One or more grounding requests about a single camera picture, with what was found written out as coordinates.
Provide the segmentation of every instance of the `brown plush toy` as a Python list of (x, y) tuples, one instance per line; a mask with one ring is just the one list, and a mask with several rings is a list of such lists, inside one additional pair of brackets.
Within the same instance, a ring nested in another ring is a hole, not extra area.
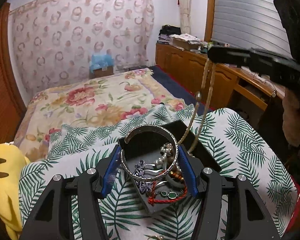
[(288, 143), (298, 147), (300, 145), (300, 102), (296, 95), (286, 89), (285, 97), (282, 100), (283, 113), (283, 133)]

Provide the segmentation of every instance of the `red fabric edge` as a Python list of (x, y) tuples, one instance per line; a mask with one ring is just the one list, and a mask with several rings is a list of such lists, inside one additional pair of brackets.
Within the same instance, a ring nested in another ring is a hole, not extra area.
[[(157, 67), (159, 67), (163, 72), (165, 72), (164, 69), (162, 69), (162, 67), (160, 67), (159, 65), (156, 65)], [(189, 91), (188, 89), (186, 89), (183, 85), (181, 85), (173, 76), (171, 76), (169, 73), (165, 72), (174, 82), (176, 82), (177, 84), (179, 84), (181, 87), (183, 87), (189, 94), (191, 94), (194, 98), (195, 95), (194, 93), (192, 93), (191, 91)], [(210, 110), (215, 111), (215, 109), (213, 107), (209, 107)]]
[(296, 206), (294, 208), (294, 212), (293, 212), (293, 215), (290, 219), (290, 222), (287, 226), (287, 229), (285, 232), (288, 232), (290, 231), (290, 229), (292, 228), (292, 226), (294, 225), (294, 223), (296, 222), (296, 219), (299, 215), (299, 212), (300, 212), (300, 186), (299, 184), (295, 181), (295, 179), (290, 175), (294, 185), (296, 185), (296, 188), (297, 188), (297, 194), (298, 194), (298, 200), (297, 200), (297, 203), (296, 203)]

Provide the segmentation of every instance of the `louvered wooden door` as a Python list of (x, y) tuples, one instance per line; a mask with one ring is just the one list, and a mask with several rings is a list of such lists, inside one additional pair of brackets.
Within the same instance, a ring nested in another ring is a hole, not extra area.
[(9, 5), (5, 3), (0, 10), (0, 143), (13, 141), (16, 128), (25, 112), (9, 56)]

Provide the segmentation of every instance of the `blue carpet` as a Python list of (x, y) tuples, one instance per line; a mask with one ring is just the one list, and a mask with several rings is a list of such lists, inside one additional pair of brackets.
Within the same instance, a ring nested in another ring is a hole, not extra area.
[[(163, 85), (174, 97), (182, 98), (187, 105), (195, 105), (196, 101), (185, 88), (175, 82), (167, 73), (165, 73), (158, 66), (149, 67), (153, 71), (152, 77)], [(204, 104), (200, 103), (198, 115), (202, 115), (204, 111)]]

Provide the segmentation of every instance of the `silver screw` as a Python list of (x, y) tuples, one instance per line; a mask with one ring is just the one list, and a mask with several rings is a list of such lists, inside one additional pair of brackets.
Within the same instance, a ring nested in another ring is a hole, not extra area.
[(203, 172), (206, 173), (206, 174), (211, 174), (212, 173), (212, 169), (210, 169), (210, 168), (204, 168)]
[(95, 174), (96, 173), (96, 169), (95, 168), (90, 168), (90, 169), (87, 170), (87, 173), (90, 174), (90, 175), (91, 174)]
[(238, 176), (238, 179), (241, 180), (241, 181), (245, 181), (245, 180), (247, 179), (247, 177), (244, 176), (244, 175), (242, 175), (242, 174), (240, 174), (240, 175)]
[(54, 180), (54, 181), (59, 181), (59, 180), (61, 180), (61, 175), (60, 175), (60, 174), (54, 175), (54, 176), (53, 176), (53, 180)]

